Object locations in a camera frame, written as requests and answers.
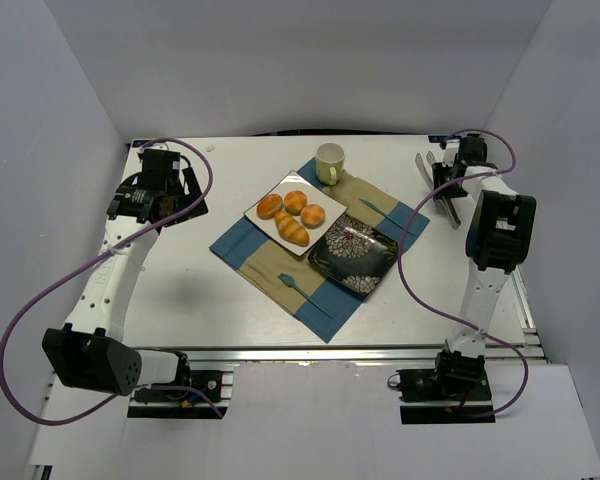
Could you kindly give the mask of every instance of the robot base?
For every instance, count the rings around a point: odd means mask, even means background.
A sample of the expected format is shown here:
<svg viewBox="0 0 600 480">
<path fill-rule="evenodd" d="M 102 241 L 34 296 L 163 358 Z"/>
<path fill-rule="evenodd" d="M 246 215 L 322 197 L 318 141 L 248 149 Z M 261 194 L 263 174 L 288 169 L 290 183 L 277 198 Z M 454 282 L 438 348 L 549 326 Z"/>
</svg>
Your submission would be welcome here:
<svg viewBox="0 0 600 480">
<path fill-rule="evenodd" d="M 435 381 L 434 369 L 400 370 L 400 383 L 396 390 L 401 392 L 400 419 L 403 425 L 428 425 L 449 423 L 495 423 L 495 417 L 474 417 L 493 411 L 491 389 L 486 372 L 468 390 L 468 401 L 460 408 L 458 402 L 464 395 L 449 398 L 443 395 Z"/>
<path fill-rule="evenodd" d="M 222 374 L 220 370 L 190 370 L 187 356 L 180 354 L 176 379 L 171 384 L 190 386 L 202 392 L 213 403 L 222 401 Z M 133 394 L 128 418 L 218 418 L 206 407 L 206 402 L 188 392 L 178 390 L 139 389 Z M 226 407 L 220 407 L 224 414 Z"/>
</svg>

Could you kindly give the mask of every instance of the white table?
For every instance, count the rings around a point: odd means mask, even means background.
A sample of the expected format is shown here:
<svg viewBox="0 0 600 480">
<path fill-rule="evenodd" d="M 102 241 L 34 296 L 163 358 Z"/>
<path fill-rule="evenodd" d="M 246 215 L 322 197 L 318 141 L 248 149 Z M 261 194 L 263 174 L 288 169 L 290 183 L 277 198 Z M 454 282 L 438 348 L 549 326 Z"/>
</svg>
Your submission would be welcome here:
<svg viewBox="0 0 600 480">
<path fill-rule="evenodd" d="M 216 257 L 209 246 L 290 170 L 299 169 L 324 142 L 341 144 L 345 168 L 414 207 L 427 187 L 414 164 L 416 153 L 441 150 L 426 136 L 248 137 L 186 139 L 213 166 L 209 213 L 164 229 L 145 261 L 125 325 L 131 346 L 191 348 L 324 347 L 302 323 Z M 186 149 L 202 188 L 207 175 Z M 129 153 L 124 176 L 140 170 Z M 458 312 L 467 280 L 464 241 L 474 202 L 456 202 L 463 226 L 454 231 L 434 204 L 422 211 L 431 222 L 404 255 L 407 276 L 422 297 Z M 510 281 L 503 289 L 491 332 L 523 343 L 524 305 Z M 329 343 L 329 347 L 441 345 L 452 325 L 418 306 L 394 267 L 378 290 Z"/>
</svg>

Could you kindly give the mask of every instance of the black decorative plate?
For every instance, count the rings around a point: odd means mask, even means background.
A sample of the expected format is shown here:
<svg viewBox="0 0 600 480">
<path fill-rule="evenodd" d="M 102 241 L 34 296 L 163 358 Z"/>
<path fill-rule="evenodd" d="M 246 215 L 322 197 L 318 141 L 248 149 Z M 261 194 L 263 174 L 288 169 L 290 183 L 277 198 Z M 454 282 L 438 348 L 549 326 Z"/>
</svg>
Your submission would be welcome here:
<svg viewBox="0 0 600 480">
<path fill-rule="evenodd" d="M 366 297 L 397 256 L 397 242 L 345 213 L 318 240 L 309 253 L 309 263 Z"/>
</svg>

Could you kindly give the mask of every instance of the floral pattern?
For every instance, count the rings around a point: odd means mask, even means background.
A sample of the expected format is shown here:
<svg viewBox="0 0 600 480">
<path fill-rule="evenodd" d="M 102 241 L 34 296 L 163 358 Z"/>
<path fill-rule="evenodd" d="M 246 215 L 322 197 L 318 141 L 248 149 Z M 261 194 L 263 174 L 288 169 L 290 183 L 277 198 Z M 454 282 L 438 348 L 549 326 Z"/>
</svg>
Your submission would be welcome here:
<svg viewBox="0 0 600 480">
<path fill-rule="evenodd" d="M 341 258 L 364 257 L 371 250 L 368 236 L 373 228 L 360 220 L 342 215 L 325 235 L 329 253 Z"/>
<path fill-rule="evenodd" d="M 350 276 L 343 279 L 342 284 L 358 293 L 371 293 L 379 281 L 379 277 Z"/>
</svg>

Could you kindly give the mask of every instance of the utensil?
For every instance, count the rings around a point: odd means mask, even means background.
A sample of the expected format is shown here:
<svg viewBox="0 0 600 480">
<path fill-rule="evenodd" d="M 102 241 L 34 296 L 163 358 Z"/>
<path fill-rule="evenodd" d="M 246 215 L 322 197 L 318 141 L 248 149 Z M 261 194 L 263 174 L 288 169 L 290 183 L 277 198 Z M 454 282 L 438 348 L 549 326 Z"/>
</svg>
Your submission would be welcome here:
<svg viewBox="0 0 600 480">
<path fill-rule="evenodd" d="M 300 295 L 302 295 L 304 298 L 306 298 L 309 301 L 309 303 L 313 304 L 314 307 L 316 307 L 318 310 L 320 310 L 322 313 L 324 313 L 327 317 L 333 318 L 329 312 L 327 312 L 324 308 L 322 308 L 315 301 L 313 301 L 306 292 L 304 292 L 298 285 L 296 285 L 296 280 L 291 275 L 287 275 L 286 273 L 281 273 L 280 275 L 278 275 L 278 278 L 280 280 L 282 280 L 282 282 L 287 287 L 293 288 L 296 292 L 298 292 Z"/>
<path fill-rule="evenodd" d="M 388 214 L 384 213 L 382 210 L 380 210 L 378 207 L 376 207 L 373 203 L 371 203 L 369 200 L 365 200 L 364 198 L 361 198 L 360 201 L 362 203 L 364 203 L 367 207 L 369 207 L 371 210 L 378 212 L 380 215 L 382 215 L 384 218 L 386 218 L 387 220 L 389 220 L 391 223 L 393 223 L 396 227 L 399 228 L 404 228 L 404 225 L 400 225 L 398 222 L 396 222 L 393 218 L 391 218 Z"/>
</svg>

